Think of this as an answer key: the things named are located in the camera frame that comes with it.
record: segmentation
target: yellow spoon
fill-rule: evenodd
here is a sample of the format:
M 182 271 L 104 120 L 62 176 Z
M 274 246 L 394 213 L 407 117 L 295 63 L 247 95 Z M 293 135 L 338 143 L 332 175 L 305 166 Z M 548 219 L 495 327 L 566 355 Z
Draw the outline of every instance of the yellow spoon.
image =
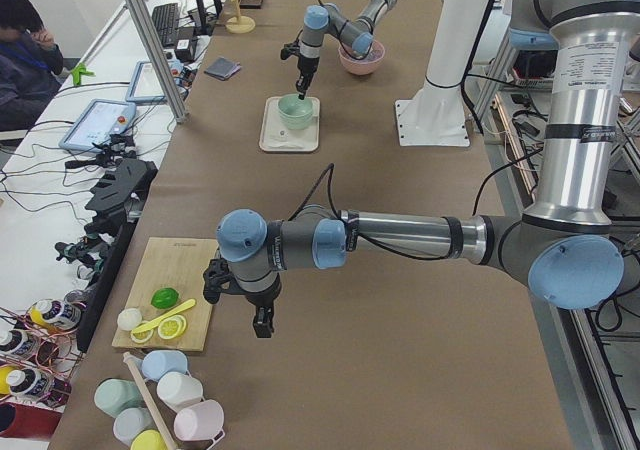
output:
M 131 330 L 131 333 L 143 333 L 143 332 L 148 332 L 149 330 L 153 330 L 158 325 L 160 325 L 160 322 L 162 322 L 162 320 L 164 320 L 165 318 L 171 317 L 177 313 L 184 312 L 185 310 L 189 310 L 191 307 L 195 307 L 196 303 L 197 302 L 195 298 L 190 298 L 184 303 L 181 303 L 180 305 L 178 305 L 176 308 L 169 310 L 166 313 L 163 313 L 162 315 L 154 318 L 150 322 L 143 323 L 142 325 L 138 325 L 136 328 Z

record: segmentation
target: dark jacket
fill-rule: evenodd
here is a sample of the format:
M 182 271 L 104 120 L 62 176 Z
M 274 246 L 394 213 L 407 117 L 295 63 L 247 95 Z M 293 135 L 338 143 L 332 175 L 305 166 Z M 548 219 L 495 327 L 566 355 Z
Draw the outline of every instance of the dark jacket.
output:
M 26 33 L 0 42 L 0 131 L 31 128 L 60 88 L 52 72 L 61 71 L 57 45 L 43 50 Z

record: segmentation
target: white desk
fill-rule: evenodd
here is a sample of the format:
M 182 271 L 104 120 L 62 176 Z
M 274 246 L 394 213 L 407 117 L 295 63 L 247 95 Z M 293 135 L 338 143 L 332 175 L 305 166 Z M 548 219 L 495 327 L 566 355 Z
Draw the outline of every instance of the white desk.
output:
M 172 1 L 176 0 L 148 0 L 148 4 L 152 8 Z M 184 14 L 195 7 L 193 0 L 179 2 Z M 204 53 L 208 41 L 208 37 L 200 38 L 196 54 Z M 82 59 L 95 76 L 83 77 L 83 84 L 129 82 L 136 63 L 148 60 L 129 13 L 122 8 L 106 25 L 105 31 L 97 37 L 96 42 L 97 44 L 94 44 Z M 69 86 L 70 78 L 63 88 Z M 91 100 L 101 98 L 124 101 L 126 90 L 125 85 L 67 90 L 54 98 L 39 122 L 75 121 Z M 134 134 L 136 149 L 141 159 L 151 160 L 160 167 L 175 127 L 175 120 L 169 107 L 164 104 L 153 108 L 141 106 L 138 108 L 137 116 L 147 111 Z M 91 221 L 94 215 L 94 212 L 84 209 L 84 205 L 92 196 L 88 190 L 103 175 L 104 170 L 99 167 L 71 170 L 67 172 L 63 182 L 64 161 L 71 157 L 68 152 L 57 146 L 68 128 L 69 125 L 58 123 L 36 126 L 4 167 L 4 171 L 10 175 L 4 181 L 4 185 L 10 192 L 73 194 L 13 194 L 15 199 L 30 209 L 63 200 L 70 202 L 57 204 L 37 213 L 23 210 L 9 195 L 0 194 L 0 198 L 4 200 L 4 204 L 0 206 L 0 241 L 3 247 L 0 259 L 0 275 L 3 277 L 0 306 L 13 311 L 23 311 L 42 298 L 62 298 L 69 291 L 84 288 L 87 284 L 76 276 L 77 262 L 68 265 L 55 260 L 57 252 L 54 245 L 56 242 L 76 242 L 84 235 L 84 224 Z M 92 154 L 80 155 L 79 158 L 92 158 Z M 8 327 L 2 321 L 0 325 Z M 0 439 L 0 448 L 9 446 L 13 450 L 40 450 L 46 448 L 47 443 Z

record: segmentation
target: wooden stick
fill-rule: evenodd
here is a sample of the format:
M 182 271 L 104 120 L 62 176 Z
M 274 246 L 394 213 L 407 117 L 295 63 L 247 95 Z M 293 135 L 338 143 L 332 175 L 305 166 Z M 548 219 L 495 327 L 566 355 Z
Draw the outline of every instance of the wooden stick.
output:
M 144 379 L 142 378 L 140 370 L 136 366 L 135 357 L 129 352 L 125 352 L 123 355 L 123 360 L 127 367 L 129 367 L 131 376 L 133 376 L 133 381 L 136 383 L 136 386 L 138 387 L 138 390 L 142 395 L 144 403 L 147 404 L 147 409 L 149 409 L 149 413 L 151 413 L 153 422 L 156 424 L 156 427 L 158 427 L 158 431 L 160 432 L 160 435 L 162 435 L 162 439 L 164 440 L 164 444 L 167 446 L 167 449 L 178 450 L 178 446 L 173 440 L 173 436 L 167 428 L 167 425 L 164 423 L 162 415 L 160 415 L 160 410 L 158 410 L 158 406 L 153 400 L 153 397 L 151 396 L 151 392 L 149 392 L 147 385 L 144 383 Z

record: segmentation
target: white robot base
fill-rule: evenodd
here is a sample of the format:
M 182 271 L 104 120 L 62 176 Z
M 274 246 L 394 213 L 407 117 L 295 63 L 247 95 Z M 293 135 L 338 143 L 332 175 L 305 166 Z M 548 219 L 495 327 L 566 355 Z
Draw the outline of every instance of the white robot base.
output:
M 403 147 L 468 147 L 462 97 L 438 101 L 426 98 L 420 89 L 413 100 L 395 103 L 398 140 Z

